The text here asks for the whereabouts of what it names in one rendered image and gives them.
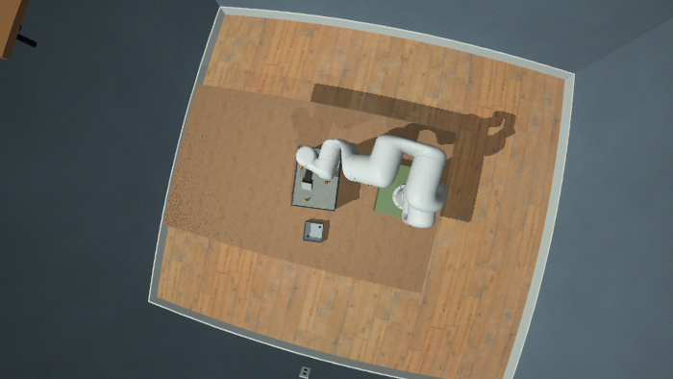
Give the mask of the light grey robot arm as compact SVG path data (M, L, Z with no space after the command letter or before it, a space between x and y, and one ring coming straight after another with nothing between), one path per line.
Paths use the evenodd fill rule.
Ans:
M342 170L348 180L387 188L395 181L404 154L413 156L411 170L407 183L394 191L393 202L403 210L402 220L405 223L417 228L432 227L436 221L436 212L447 202L447 190L440 182L447 157L436 146L398 136L381 135L376 138L371 155L363 155L349 141L326 139L319 154L311 146L302 146L296 153L296 160L306 169L302 180L304 190L312 190L313 172L323 179L332 180L340 156ZM396 201L398 190L401 191L398 197L403 206Z

